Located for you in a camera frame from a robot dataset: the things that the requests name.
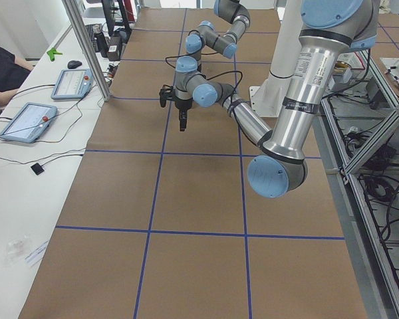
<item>brown paper mat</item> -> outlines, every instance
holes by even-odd
[[[279,29],[273,10],[251,17],[234,59],[203,64],[242,70],[246,100]],[[142,10],[20,318],[366,318],[313,132],[305,184],[264,199],[245,176],[259,151],[221,107],[190,110],[183,133],[160,108],[164,58],[202,20],[229,28],[212,10]]]

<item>black shirt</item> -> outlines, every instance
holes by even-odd
[[[0,92],[19,88],[30,71],[15,64],[15,55],[0,47]]]

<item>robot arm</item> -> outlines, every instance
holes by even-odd
[[[201,50],[207,46],[226,58],[232,58],[237,50],[237,43],[250,26],[248,10],[239,4],[239,0],[217,0],[214,13],[231,23],[231,28],[221,37],[213,24],[202,21],[196,30],[186,38],[186,51],[200,64]]]
[[[236,0],[220,0],[215,9],[220,17],[234,22],[237,5]],[[226,6],[232,16],[225,11]],[[375,43],[378,6],[379,0],[303,0],[304,25],[299,35],[302,49],[274,130],[231,86],[207,81],[197,71],[194,58],[178,59],[176,90],[200,106],[219,102],[263,152],[248,167],[250,185],[258,194],[282,196],[306,179],[303,144],[337,57],[348,51],[368,49]]]

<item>person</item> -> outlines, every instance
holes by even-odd
[[[9,103],[32,69],[25,59],[0,47],[0,106]]]
[[[381,0],[378,13],[390,13],[390,11],[390,0]]]

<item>black cable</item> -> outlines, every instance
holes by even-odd
[[[362,76],[362,78],[361,78],[359,81],[356,81],[355,83],[353,83],[353,84],[347,86],[346,88],[343,88],[343,89],[341,89],[341,90],[338,90],[338,91],[335,91],[335,92],[332,92],[332,93],[330,93],[330,94],[327,94],[327,95],[323,96],[322,99],[324,99],[324,98],[329,98],[329,97],[334,96],[334,95],[336,95],[336,94],[338,94],[338,93],[344,92],[345,90],[348,90],[348,89],[350,89],[350,88],[352,88],[352,87],[358,85],[359,83],[364,82],[366,76],[368,75],[368,71],[369,71],[369,69],[370,69],[370,61],[371,61],[371,49],[368,49],[368,57],[366,58],[366,69],[365,69],[365,74]]]
[[[369,129],[365,130],[365,131],[361,131],[361,133],[367,133],[370,132],[371,130],[375,129],[377,126],[379,126],[383,121],[380,121],[379,123],[375,124],[374,126],[371,126]]]
[[[43,141],[43,140],[37,140],[34,141],[33,143],[59,143],[61,141],[63,141],[64,138],[66,138],[68,132],[70,131],[70,129],[82,118],[83,114],[81,112],[81,109],[78,107],[78,102],[75,104],[77,110],[80,112],[80,116],[68,127],[68,129],[66,130],[66,132],[64,133],[63,137],[61,137],[59,140],[57,141]]]
[[[0,116],[0,120],[13,120],[12,118],[7,118],[6,116]]]
[[[396,196],[394,188],[382,177],[369,176],[363,178],[363,181],[366,192],[379,201],[388,203]]]
[[[340,127],[340,124],[338,123],[338,118],[335,115],[335,110],[334,110],[333,104],[331,103],[331,98],[332,98],[332,96],[329,96],[327,98],[327,102],[328,102],[328,105],[330,107],[331,114],[332,114],[332,116],[334,118],[335,126],[337,127],[338,133],[340,134],[340,137],[343,140],[345,151],[346,151],[347,155],[351,158],[353,156],[353,153],[350,151],[350,149],[346,145],[346,138],[345,138],[346,135],[344,134],[343,130]]]
[[[226,74],[226,73],[229,73],[229,72],[238,73],[238,74],[240,75],[239,80],[237,81],[237,83],[235,83],[235,86],[233,87],[232,93],[231,93],[231,95],[230,95],[230,98],[231,98],[231,103],[230,103],[230,104],[232,104],[232,102],[233,102],[233,95],[236,93],[237,87],[238,87],[239,84],[241,83],[241,81],[242,81],[242,79],[243,79],[243,77],[244,77],[244,74],[243,74],[241,71],[239,71],[239,70],[232,70],[232,71],[227,71],[227,72],[223,72],[223,73]],[[241,125],[241,122],[238,120],[237,114],[235,113],[235,109],[236,109],[236,108],[237,108],[237,106],[235,106],[234,108],[231,109],[231,111],[230,111],[230,113],[229,113],[229,116],[232,116],[232,115],[233,115],[233,118],[234,118],[235,122],[237,122],[238,128],[241,130],[241,132],[242,132],[242,134],[245,136],[245,138],[247,138],[247,140],[248,140],[250,143],[252,143],[254,146],[257,146],[256,143],[247,135],[247,133],[245,133],[245,131],[244,131],[242,125]]]
[[[226,75],[226,74],[231,74],[231,73],[238,73],[240,76],[241,76],[241,79],[242,79],[242,77],[243,77],[243,74],[242,74],[242,72],[241,71],[239,71],[239,70],[231,70],[231,71],[225,71],[225,72],[222,72],[222,73],[219,73],[219,74],[217,74],[217,75],[214,75],[214,76],[212,76],[212,77],[210,77],[210,78],[208,78],[207,80],[213,80],[214,78],[217,78],[217,77],[219,77],[219,76],[223,76],[223,75]]]
[[[182,58],[183,56],[192,56],[192,55],[194,55],[194,54],[200,52],[201,50],[202,50],[202,48],[200,48],[199,50],[197,50],[197,51],[195,51],[195,52],[193,52],[193,53],[182,54],[182,55],[174,55],[174,56],[166,56],[164,60],[166,61],[166,63],[167,63],[168,65],[170,65],[172,68],[176,69],[176,67],[175,67],[174,65],[172,65],[172,64],[170,64],[170,62],[168,62],[168,59],[169,59],[169,58]]]
[[[354,36],[354,38],[353,38],[354,40],[359,38],[363,34],[363,32],[365,32],[365,30],[369,27],[369,25],[372,22],[373,16],[374,16],[374,3],[371,2],[371,16],[370,16],[368,22],[366,23],[365,27],[361,31],[359,31],[357,35]]]
[[[53,153],[53,154],[51,154],[49,156],[45,156],[45,157],[39,158],[39,159],[34,159],[32,161],[24,161],[24,162],[22,162],[22,161],[16,161],[14,159],[2,158],[1,156],[0,156],[0,160],[9,161],[11,163],[16,163],[16,164],[20,164],[20,165],[25,165],[25,164],[36,163],[38,161],[46,160],[46,159],[51,158],[52,156],[56,156],[56,155],[64,155],[64,154],[67,154],[67,153],[70,153],[70,152],[81,152],[81,151],[83,151],[85,149],[86,148],[81,148],[79,150],[69,150],[69,151],[66,151],[66,152],[63,152],[63,153]]]
[[[68,110],[66,110],[66,111],[64,111],[64,112],[62,112],[62,113],[56,114],[55,116],[52,116],[52,117],[49,118],[46,122],[50,122],[51,120],[54,120],[54,119],[57,118],[58,116],[62,116],[63,114],[67,113],[69,110],[73,109],[79,102],[81,102],[81,100],[82,100],[85,96],[83,96],[80,100],[78,100],[77,103],[75,103],[74,105],[72,105]],[[6,141],[6,140],[4,140],[4,139],[1,138],[1,137],[2,137],[2,136],[9,135],[9,134],[14,134],[14,133],[17,133],[17,132],[22,132],[22,131],[25,131],[25,130],[30,130],[30,129],[32,129],[32,128],[36,128],[38,125],[39,125],[39,124],[36,124],[36,125],[34,125],[34,126],[29,126],[28,128],[21,128],[20,130],[16,130],[16,131],[6,132],[6,133],[4,133],[4,134],[0,134],[0,140],[1,140],[1,141]]]
[[[382,240],[382,235],[381,235],[381,232],[380,232],[380,226],[378,225],[377,220],[376,220],[376,218],[375,218],[375,216],[374,216],[374,213],[373,213],[374,209],[373,209],[372,206],[371,206],[371,203],[370,203],[370,201],[369,201],[368,195],[367,195],[367,193],[365,192],[363,185],[362,185],[361,183],[359,183],[359,185],[360,185],[361,188],[362,188],[362,191],[363,191],[363,194],[364,194],[364,199],[365,199],[366,205],[367,205],[367,207],[368,207],[368,209],[369,209],[369,211],[370,211],[370,213],[371,213],[371,218],[372,218],[372,220],[373,220],[373,222],[374,222],[374,225],[376,226],[376,230],[377,230],[378,236],[379,236],[379,238],[380,238],[380,242],[381,242],[381,244],[382,244],[382,248],[384,249],[384,252],[385,252],[385,254],[386,254],[387,258],[388,258],[388,262],[389,262],[389,265],[390,265],[390,269],[392,270],[392,273],[393,273],[393,275],[394,275],[394,280],[395,280],[395,282],[396,282],[396,284],[397,284],[397,286],[398,286],[398,288],[399,288],[399,278],[398,278],[398,275],[397,275],[399,269],[397,269],[397,268],[393,265],[392,257],[390,256],[389,249],[388,249],[388,247],[387,247],[387,245],[386,245],[386,242],[384,242],[384,241]]]
[[[355,100],[354,98],[351,98],[351,97],[349,97],[349,96],[346,96],[346,95],[344,95],[344,94],[340,94],[340,93],[338,93],[338,94],[335,94],[335,96],[336,97],[338,97],[338,98],[345,98],[346,100],[350,100],[350,101],[353,101],[353,102],[356,102],[356,103],[359,103],[359,104],[363,104],[363,105],[369,105],[369,104],[371,104],[372,102],[362,102],[362,101],[358,101],[358,100]]]
[[[387,203],[382,202],[382,201],[379,201],[378,199],[370,199],[370,201],[373,202],[373,203],[377,203],[377,204],[379,204],[379,205],[386,206],[386,207],[388,206]],[[399,211],[399,208],[393,207],[393,205],[392,205],[392,209],[394,209],[395,211]]]
[[[395,194],[399,194],[399,185],[395,189]],[[390,238],[390,236],[392,234],[392,230],[390,228],[391,224],[399,221],[399,218],[390,220],[390,211],[392,209],[392,205],[393,205],[393,202],[394,202],[395,198],[396,198],[396,196],[393,196],[392,200],[389,202],[389,204],[387,206],[387,210],[386,210],[386,226],[384,226],[383,229],[381,230],[382,235],[387,231],[387,235],[382,239],[384,242],[386,242]]]
[[[54,85],[54,84],[43,84],[43,85],[33,86],[32,88],[26,88],[26,89],[24,89],[24,90],[22,90],[22,91],[18,91],[14,96],[12,96],[12,99],[13,99],[16,95],[18,95],[18,94],[20,94],[20,93],[24,93],[24,92],[29,91],[29,90],[34,90],[35,88],[42,88],[42,87],[44,87],[44,86],[55,86],[55,85]]]
[[[50,159],[49,161],[47,161],[47,162],[41,164],[41,166],[47,165],[47,164],[51,163],[52,161],[55,161],[55,160],[57,160],[57,159],[59,159],[59,158],[68,158],[68,157],[70,157],[70,156],[83,156],[83,155],[84,155],[84,154],[67,154],[67,155],[61,155],[61,156],[58,156],[57,158]]]
[[[370,177],[383,177],[383,178],[390,179],[390,180],[395,181],[396,183],[398,183],[398,186],[397,186],[396,189],[394,189],[393,192],[392,192],[392,197],[390,198],[390,201],[388,202],[387,205],[385,205],[385,206],[387,206],[387,210],[386,210],[386,224],[385,224],[385,226],[384,226],[381,230],[379,230],[379,232],[380,232],[380,238],[381,238],[381,240],[382,240],[383,242],[385,242],[385,241],[387,241],[387,240],[390,238],[390,236],[391,236],[391,232],[392,232],[392,231],[391,231],[391,228],[390,228],[391,224],[396,223],[396,222],[399,221],[399,218],[390,220],[390,212],[391,212],[391,210],[392,210],[392,209],[399,210],[399,209],[393,207],[394,200],[397,198],[397,195],[399,194],[399,180],[396,179],[396,178],[394,178],[394,177],[387,176],[387,175],[361,174],[361,176],[362,176],[362,175],[369,175]]]

